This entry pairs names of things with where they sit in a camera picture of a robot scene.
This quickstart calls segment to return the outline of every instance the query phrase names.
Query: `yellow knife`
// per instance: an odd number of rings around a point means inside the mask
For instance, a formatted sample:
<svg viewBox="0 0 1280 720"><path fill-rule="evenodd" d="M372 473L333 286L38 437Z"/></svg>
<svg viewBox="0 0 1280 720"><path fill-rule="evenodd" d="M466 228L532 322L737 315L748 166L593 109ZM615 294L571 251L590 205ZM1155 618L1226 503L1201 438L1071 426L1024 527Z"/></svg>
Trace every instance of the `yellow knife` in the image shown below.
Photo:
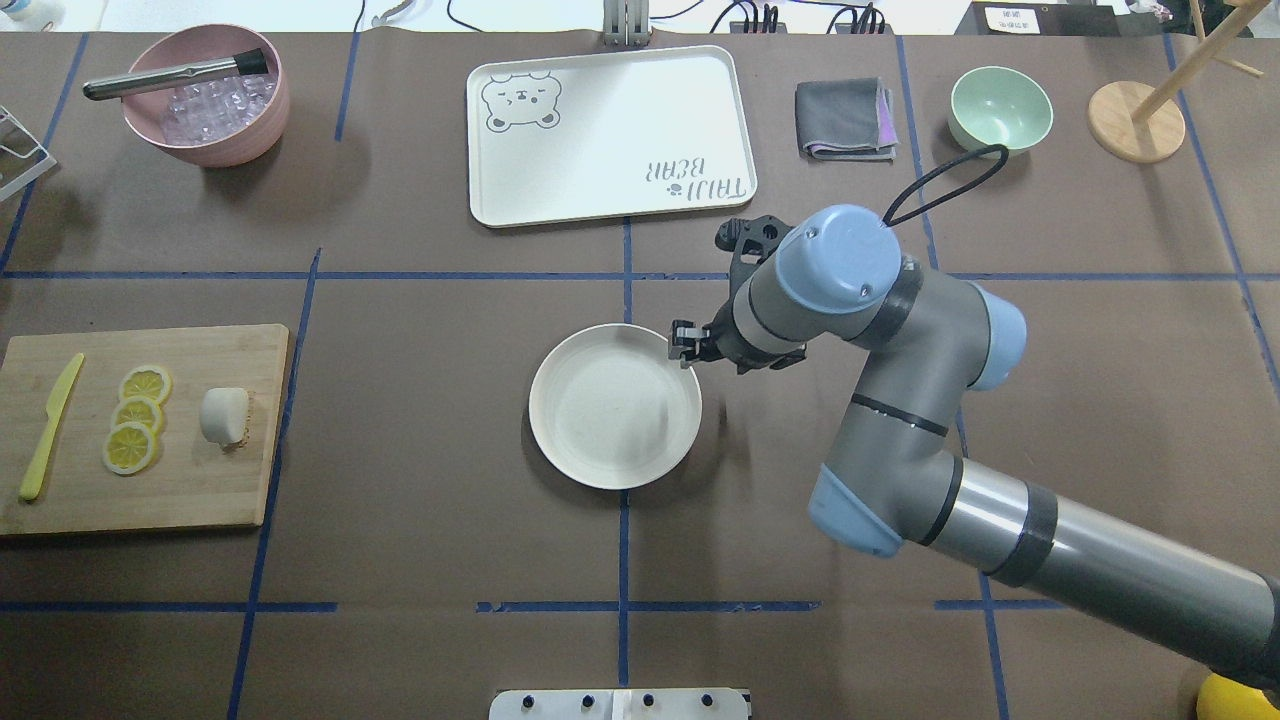
<svg viewBox="0 0 1280 720"><path fill-rule="evenodd" d="M49 452L54 448L54 436L58 434L58 424L63 419L67 397L72 393L76 375L79 374L79 366L83 364L84 354L77 352L70 363L63 368L63 374L58 375L54 389L49 392L49 401L45 402L45 415L49 415L49 421L45 423L45 432L40 434L36 455L31 459L31 465L27 465L27 474L22 477L22 487L18 488L18 496L27 502L36 500L40 488L45 484L45 468L49 465Z"/></svg>

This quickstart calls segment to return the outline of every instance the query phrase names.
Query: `white plate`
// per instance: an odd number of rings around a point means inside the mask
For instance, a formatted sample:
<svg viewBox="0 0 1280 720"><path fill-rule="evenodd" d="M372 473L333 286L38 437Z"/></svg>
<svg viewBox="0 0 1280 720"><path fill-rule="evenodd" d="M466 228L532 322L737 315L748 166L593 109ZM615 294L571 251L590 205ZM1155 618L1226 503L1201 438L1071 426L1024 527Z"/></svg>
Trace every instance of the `white plate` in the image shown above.
<svg viewBox="0 0 1280 720"><path fill-rule="evenodd" d="M667 338L614 323L556 346L534 375L529 423L543 454L570 478L627 489L667 474L703 419L694 370L667 359Z"/></svg>
<svg viewBox="0 0 1280 720"><path fill-rule="evenodd" d="M742 205L756 178L733 58L707 45L480 65L467 179L489 227Z"/></svg>

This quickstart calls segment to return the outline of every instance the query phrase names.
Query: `pink bowl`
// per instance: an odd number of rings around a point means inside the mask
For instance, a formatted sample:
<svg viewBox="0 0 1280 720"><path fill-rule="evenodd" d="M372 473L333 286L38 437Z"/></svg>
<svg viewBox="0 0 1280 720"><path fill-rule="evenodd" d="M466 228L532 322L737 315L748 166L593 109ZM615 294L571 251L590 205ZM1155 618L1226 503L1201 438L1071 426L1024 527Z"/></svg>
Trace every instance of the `pink bowl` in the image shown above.
<svg viewBox="0 0 1280 720"><path fill-rule="evenodd" d="M169 145L160 129L160 123L169 111L170 91L168 90L122 97L124 122L142 140L179 160L202 168L229 168L248 163L270 150L280 140L284 133L284 123L289 119L289 86L284 78L280 56L266 37L239 26L189 27L147 47L146 53L129 68L129 72L154 70L193 60L227 58L256 47L262 49L268 69L278 79L275 95L266 104L266 109L243 129L202 145Z"/></svg>

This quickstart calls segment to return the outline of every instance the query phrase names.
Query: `knife handle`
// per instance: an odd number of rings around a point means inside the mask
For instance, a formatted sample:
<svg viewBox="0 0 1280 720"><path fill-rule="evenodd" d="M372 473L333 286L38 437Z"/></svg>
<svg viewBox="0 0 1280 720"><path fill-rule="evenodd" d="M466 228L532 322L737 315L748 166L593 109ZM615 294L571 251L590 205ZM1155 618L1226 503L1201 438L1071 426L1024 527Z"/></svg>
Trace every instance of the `knife handle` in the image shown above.
<svg viewBox="0 0 1280 720"><path fill-rule="evenodd" d="M54 450L54 436L58 434L58 418L50 418L45 423L45 432L40 433L40 442L36 443L36 455L27 465L27 474L22 477L22 486L18 496L31 502L40 495L40 488L45 484L45 469L49 465L49 454Z"/></svg>

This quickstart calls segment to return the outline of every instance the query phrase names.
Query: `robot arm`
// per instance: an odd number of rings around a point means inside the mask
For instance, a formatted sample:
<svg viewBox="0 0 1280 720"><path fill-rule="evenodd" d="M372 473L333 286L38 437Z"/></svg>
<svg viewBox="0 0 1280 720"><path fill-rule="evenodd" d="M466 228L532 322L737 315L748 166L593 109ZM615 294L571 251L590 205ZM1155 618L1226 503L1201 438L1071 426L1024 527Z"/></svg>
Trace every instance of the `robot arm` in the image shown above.
<svg viewBox="0 0 1280 720"><path fill-rule="evenodd" d="M736 246L730 299L700 329L673 323L672 359L781 368L824 332L870 352L809 503L823 532L879 557L933 547L1220 675L1280 684L1280 582L943 448L964 391L997 387L1021 359L1016 307L901 255L863 208L768 220L763 236L722 228L737 236L717 238ZM744 270L744 252L762 263Z"/></svg>

